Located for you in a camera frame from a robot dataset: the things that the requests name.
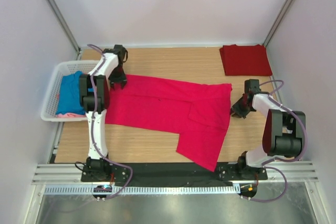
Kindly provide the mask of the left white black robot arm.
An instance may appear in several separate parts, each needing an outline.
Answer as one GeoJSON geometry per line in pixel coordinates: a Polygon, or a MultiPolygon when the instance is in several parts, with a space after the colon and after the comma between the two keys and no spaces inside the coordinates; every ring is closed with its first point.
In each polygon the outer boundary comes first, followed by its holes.
{"type": "Polygon", "coordinates": [[[124,88],[127,78],[123,64],[128,51],[123,45],[102,50],[89,44],[101,58],[88,73],[79,77],[79,102],[85,111],[89,128],[89,152],[82,168],[82,182],[106,182],[112,178],[112,164],[105,137],[105,119],[110,106],[110,89],[116,83],[124,88]]]}

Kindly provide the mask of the magenta pink t shirt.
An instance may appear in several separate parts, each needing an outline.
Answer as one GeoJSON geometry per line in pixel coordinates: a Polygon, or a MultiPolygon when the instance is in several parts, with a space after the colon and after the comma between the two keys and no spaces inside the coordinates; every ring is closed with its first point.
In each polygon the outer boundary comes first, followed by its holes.
{"type": "Polygon", "coordinates": [[[232,85],[128,75],[110,91],[105,122],[179,135],[177,153],[215,170],[230,124],[232,85]]]}

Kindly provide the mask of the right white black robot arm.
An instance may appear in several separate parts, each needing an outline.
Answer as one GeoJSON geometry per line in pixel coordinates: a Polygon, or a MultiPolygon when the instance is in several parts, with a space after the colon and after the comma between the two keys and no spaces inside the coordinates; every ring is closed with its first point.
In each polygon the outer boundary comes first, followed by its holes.
{"type": "Polygon", "coordinates": [[[273,98],[272,92],[264,92],[260,86],[258,79],[246,80],[243,95],[230,109],[232,117],[244,119],[258,111],[266,118],[262,144],[243,152],[233,166],[235,175],[243,180],[256,179],[273,161],[298,161],[307,148],[305,114],[285,107],[273,98]]]}

